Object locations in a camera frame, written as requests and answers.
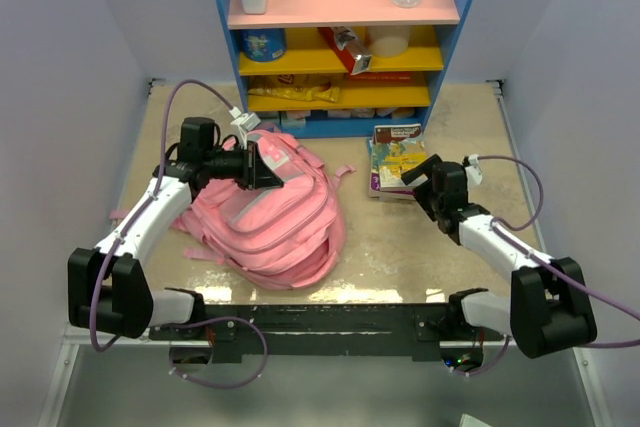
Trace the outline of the yellow illustrated book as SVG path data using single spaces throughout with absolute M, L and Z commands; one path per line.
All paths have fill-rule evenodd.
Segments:
M 417 187 L 426 177 L 418 174 L 408 184 L 402 175 L 427 159 L 420 124 L 377 125 L 373 132 L 372 166 L 380 191 L 400 192 Z

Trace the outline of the purple book underneath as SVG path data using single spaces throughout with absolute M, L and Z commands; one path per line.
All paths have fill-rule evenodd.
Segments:
M 371 161 L 369 196 L 376 198 L 412 199 L 418 185 L 405 185 L 401 174 L 426 160 L 421 140 L 374 143 L 368 141 Z

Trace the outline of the pink student backpack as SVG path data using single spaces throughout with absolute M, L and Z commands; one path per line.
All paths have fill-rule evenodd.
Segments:
M 354 169 L 327 174 L 324 161 L 287 133 L 254 130 L 249 138 L 283 187 L 251 191 L 212 180 L 171 226 L 198 241 L 185 250 L 187 258 L 225 263 L 271 290 L 313 285 L 344 247 L 337 189 Z

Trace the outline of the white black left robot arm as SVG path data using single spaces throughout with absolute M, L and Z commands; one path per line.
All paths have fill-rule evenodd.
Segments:
M 262 159 L 249 132 L 259 120 L 238 113 L 231 123 L 232 145 L 224 148 L 217 123 L 187 117 L 178 142 L 161 145 L 159 165 L 142 197 L 104 239 L 77 248 L 68 259 L 68 312 L 75 327 L 88 330 L 97 351 L 101 333 L 137 338 L 148 328 L 172 325 L 185 339 L 207 327 L 203 301 L 194 292 L 152 291 L 144 266 L 171 225 L 213 179 L 231 180 L 242 190 L 280 188 L 283 181 Z

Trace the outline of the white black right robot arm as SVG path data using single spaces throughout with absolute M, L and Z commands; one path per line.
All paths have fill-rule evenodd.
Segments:
M 470 188 L 482 181 L 479 160 L 471 155 L 456 163 L 433 155 L 401 176 L 443 234 L 510 284 L 509 296 L 485 288 L 450 295 L 448 333 L 466 340 L 489 329 L 513 339 L 529 358 L 594 341 L 596 321 L 579 264 L 521 243 L 485 207 L 470 201 Z

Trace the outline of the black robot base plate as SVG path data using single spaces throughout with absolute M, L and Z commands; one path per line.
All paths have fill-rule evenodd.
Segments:
M 445 303 L 213 305 L 196 316 L 211 326 L 153 327 L 153 341 L 173 344 L 213 341 L 215 363 L 237 363 L 263 353 L 255 333 L 265 337 L 272 356 L 408 357 L 436 362 L 480 340 L 500 341 L 487 328 L 453 324 Z

